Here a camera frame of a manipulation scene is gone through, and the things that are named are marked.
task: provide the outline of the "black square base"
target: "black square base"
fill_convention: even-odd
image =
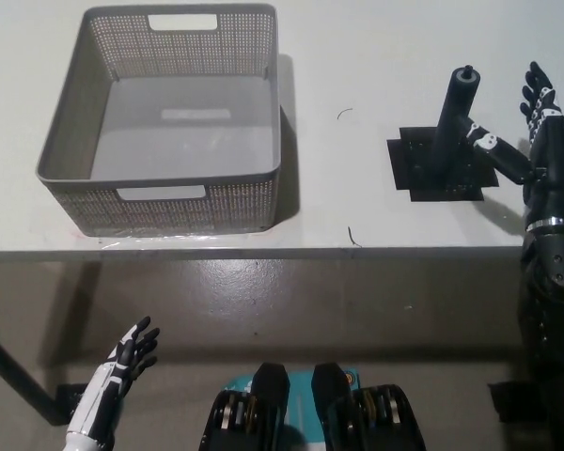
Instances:
[[[427,170],[435,130],[401,128],[401,139],[386,141],[397,189],[409,190],[412,202],[484,200],[481,188],[499,186],[497,175],[466,142],[460,143],[458,157],[446,177],[439,179]]]
[[[490,384],[495,411],[502,423],[542,423],[547,420],[541,390],[536,383],[509,381]]]

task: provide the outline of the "black and white robotic hand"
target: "black and white robotic hand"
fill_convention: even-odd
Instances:
[[[123,398],[142,372],[157,362],[159,329],[140,338],[150,324],[145,317],[126,333],[98,367],[67,429],[64,451],[110,451],[123,408]]]
[[[556,91],[533,62],[520,105],[530,155],[458,117],[468,143],[508,179],[524,185],[525,239],[518,321],[526,360],[539,386],[556,450],[564,450],[564,115]]]

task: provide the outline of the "screw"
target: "screw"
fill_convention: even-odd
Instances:
[[[463,68],[462,78],[464,78],[465,80],[470,80],[472,78],[472,69],[473,67],[470,65],[467,65],[465,68]]]

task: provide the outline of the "gray plastic basket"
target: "gray plastic basket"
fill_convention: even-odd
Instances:
[[[202,23],[211,25],[197,30]],[[86,13],[38,164],[40,180],[85,234],[273,225],[276,28],[267,5]]]

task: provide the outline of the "gray floor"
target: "gray floor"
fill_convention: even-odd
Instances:
[[[430,450],[548,449],[498,424],[487,384],[522,375],[514,258],[0,265],[0,341],[38,381],[87,381],[129,326],[163,329],[119,450],[194,450],[214,396],[264,360],[398,383]],[[0,450],[60,450],[0,380]]]

